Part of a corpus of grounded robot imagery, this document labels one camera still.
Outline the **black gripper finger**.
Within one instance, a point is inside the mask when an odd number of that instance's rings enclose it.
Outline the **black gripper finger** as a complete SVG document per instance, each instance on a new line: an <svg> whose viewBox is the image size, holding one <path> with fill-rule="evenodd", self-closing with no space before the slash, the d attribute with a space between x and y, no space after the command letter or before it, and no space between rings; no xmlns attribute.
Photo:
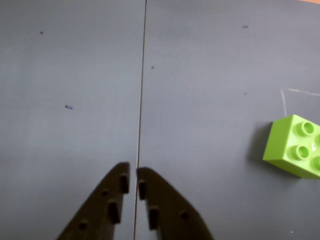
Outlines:
<svg viewBox="0 0 320 240"><path fill-rule="evenodd" d="M200 213L170 182L148 167L139 167L136 173L148 228L156 231L158 240L214 239Z"/></svg>
<svg viewBox="0 0 320 240"><path fill-rule="evenodd" d="M123 197L129 193L130 163L116 164L84 201L59 240L112 240L121 222Z"/></svg>

